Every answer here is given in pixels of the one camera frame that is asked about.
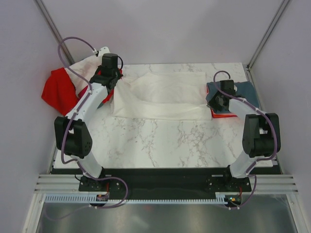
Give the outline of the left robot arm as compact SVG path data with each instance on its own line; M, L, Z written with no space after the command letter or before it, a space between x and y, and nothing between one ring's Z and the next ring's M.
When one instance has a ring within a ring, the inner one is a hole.
M74 108L66 116L58 116L54 121L56 146L61 151L61 162L76 162L83 174L90 179L90 186L96 191L105 189L107 180L101 176L103 167L92 153L93 140L88 124L96 110L112 97L114 88L121 79L121 69L117 54L102 55L102 64L90 79L88 87Z

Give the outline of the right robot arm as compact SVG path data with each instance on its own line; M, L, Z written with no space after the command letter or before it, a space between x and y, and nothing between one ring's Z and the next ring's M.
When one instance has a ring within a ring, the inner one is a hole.
M242 152L226 168L223 187L234 191L256 163L275 158L281 148L279 116L258 109L258 99L250 82L233 80L207 83L207 105L214 114L233 114L244 122Z

